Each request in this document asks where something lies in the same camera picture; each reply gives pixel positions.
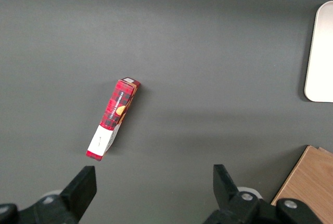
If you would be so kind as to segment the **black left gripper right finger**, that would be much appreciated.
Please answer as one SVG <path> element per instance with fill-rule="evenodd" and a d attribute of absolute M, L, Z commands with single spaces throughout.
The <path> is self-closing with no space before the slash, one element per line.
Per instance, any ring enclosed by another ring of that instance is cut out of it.
<path fill-rule="evenodd" d="M 322 223 L 304 202 L 284 198 L 271 205 L 240 191 L 224 165 L 213 166 L 213 191 L 219 206 L 204 223 Z"/>

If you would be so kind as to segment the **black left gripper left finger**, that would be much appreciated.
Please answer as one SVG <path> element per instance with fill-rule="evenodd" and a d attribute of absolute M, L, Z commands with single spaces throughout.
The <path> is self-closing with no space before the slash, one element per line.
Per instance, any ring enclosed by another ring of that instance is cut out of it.
<path fill-rule="evenodd" d="M 97 192 L 94 166 L 85 166 L 59 193 L 48 193 L 19 210 L 1 204 L 1 223 L 79 223 Z"/>

